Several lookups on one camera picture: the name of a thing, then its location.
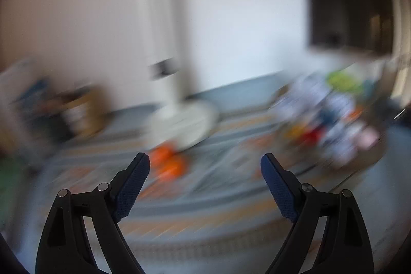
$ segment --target green cloth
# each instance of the green cloth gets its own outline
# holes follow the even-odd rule
[[[331,72],[327,77],[327,83],[340,92],[348,92],[357,96],[362,94],[361,83],[344,70]]]
[[[0,230],[4,230],[11,219],[23,172],[24,168],[18,160],[0,160]]]

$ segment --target blue textured finger pad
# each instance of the blue textured finger pad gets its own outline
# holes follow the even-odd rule
[[[295,210],[294,196],[266,155],[261,158],[261,173],[281,215],[293,223],[296,222],[298,213]]]
[[[124,183],[116,197],[117,208],[113,213],[113,218],[119,222],[123,217],[128,216],[141,187],[150,172],[150,161],[148,156],[144,156],[134,168],[130,177]]]

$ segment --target orange toy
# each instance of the orange toy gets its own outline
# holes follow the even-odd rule
[[[347,118],[346,120],[348,122],[352,122],[355,121],[356,119],[358,119],[361,116],[361,113],[364,111],[364,109],[361,106],[357,106],[356,109],[354,110],[354,112],[352,112]]]
[[[158,177],[162,181],[173,181],[182,177],[187,170],[186,160],[182,155],[174,155],[158,169]]]
[[[165,142],[154,148],[150,154],[150,164],[152,167],[160,167],[166,160],[175,154],[174,147],[170,142]]]

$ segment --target clutter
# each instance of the clutter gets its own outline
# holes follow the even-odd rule
[[[314,155],[327,164],[341,168],[380,137],[362,119],[363,100],[356,95],[360,92],[360,83],[345,73],[332,73],[327,79],[320,75],[300,77],[283,90],[269,113],[280,124],[284,143],[305,151],[305,155],[317,152]]]
[[[369,126],[357,135],[357,147],[361,150],[368,150],[377,143],[379,137],[380,134],[378,133],[378,131],[376,131],[373,127]]]
[[[60,94],[60,99],[63,117],[77,136],[90,137],[105,127],[106,119],[97,88],[85,86],[73,92],[64,92]]]
[[[1,121],[6,133],[1,142],[9,153],[26,156],[34,169],[73,137],[61,110],[54,108],[55,97],[34,57],[21,59],[0,74]]]

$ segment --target white wall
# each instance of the white wall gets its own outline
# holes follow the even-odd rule
[[[164,0],[165,8],[178,7],[165,16],[176,37],[166,40],[167,52],[180,59],[192,92],[348,64],[345,56],[308,51],[307,1]],[[113,109],[149,102],[147,55],[156,47],[141,26],[146,8],[147,0],[0,0],[3,60],[38,56],[58,89],[84,79],[102,84]]]

